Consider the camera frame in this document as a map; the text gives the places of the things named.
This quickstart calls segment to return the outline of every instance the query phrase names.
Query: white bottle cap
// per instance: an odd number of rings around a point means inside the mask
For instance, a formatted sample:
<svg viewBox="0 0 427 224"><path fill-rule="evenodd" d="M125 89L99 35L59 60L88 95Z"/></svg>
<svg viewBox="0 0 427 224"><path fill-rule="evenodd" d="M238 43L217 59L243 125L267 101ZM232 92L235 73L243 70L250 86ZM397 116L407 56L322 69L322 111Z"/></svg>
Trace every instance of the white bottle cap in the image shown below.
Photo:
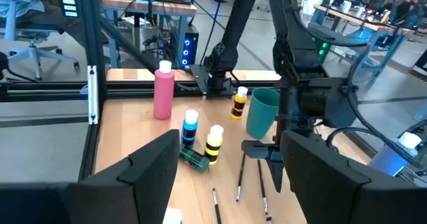
<svg viewBox="0 0 427 224"><path fill-rule="evenodd" d="M409 149L414 149L421 143L421 138L413 133L403 133L399 138L400 144Z"/></svg>
<svg viewBox="0 0 427 224"><path fill-rule="evenodd" d="M171 70L172 70L172 62L166 61L166 60L162 60L159 62L159 71L161 73L168 74L171 72Z"/></svg>
<svg viewBox="0 0 427 224"><path fill-rule="evenodd" d="M198 117L199 117L199 113L196 110L187 110L185 112L185 122L188 125L196 124Z"/></svg>
<svg viewBox="0 0 427 224"><path fill-rule="evenodd" d="M224 134L224 128L220 125L213 125L211 127L211 131L209 132L209 135L213 138L220 138Z"/></svg>
<svg viewBox="0 0 427 224"><path fill-rule="evenodd" d="M248 88L246 87L238 88L238 97L245 98L247 94L248 94Z"/></svg>

